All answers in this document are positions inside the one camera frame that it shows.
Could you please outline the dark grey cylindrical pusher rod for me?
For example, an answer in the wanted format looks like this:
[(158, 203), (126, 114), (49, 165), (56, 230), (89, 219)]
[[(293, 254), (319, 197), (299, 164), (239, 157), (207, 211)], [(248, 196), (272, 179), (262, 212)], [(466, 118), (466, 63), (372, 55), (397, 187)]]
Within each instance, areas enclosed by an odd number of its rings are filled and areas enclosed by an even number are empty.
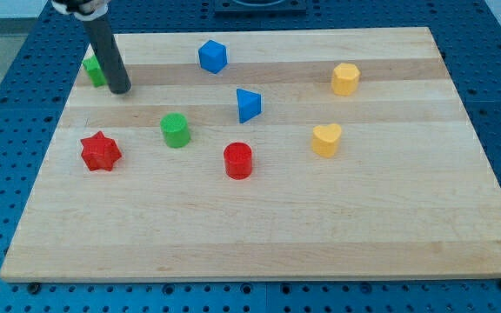
[(94, 20), (85, 21), (83, 26), (110, 92), (121, 95), (130, 91), (131, 81), (112, 33), (108, 16), (102, 15)]

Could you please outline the white and black rod mount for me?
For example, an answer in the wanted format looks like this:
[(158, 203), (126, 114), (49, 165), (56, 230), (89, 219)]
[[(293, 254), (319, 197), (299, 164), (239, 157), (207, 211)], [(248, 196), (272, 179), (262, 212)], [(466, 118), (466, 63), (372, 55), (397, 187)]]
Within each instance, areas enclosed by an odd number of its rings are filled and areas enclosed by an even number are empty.
[(110, 0), (51, 0), (53, 8), (80, 21), (93, 21), (108, 12)]

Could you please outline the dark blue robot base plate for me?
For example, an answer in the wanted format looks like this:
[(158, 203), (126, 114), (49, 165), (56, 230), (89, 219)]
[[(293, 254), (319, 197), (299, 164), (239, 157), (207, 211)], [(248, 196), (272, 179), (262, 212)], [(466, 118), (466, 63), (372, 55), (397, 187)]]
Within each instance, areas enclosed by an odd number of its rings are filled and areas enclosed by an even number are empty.
[(304, 13), (307, 0), (213, 0), (216, 15)]

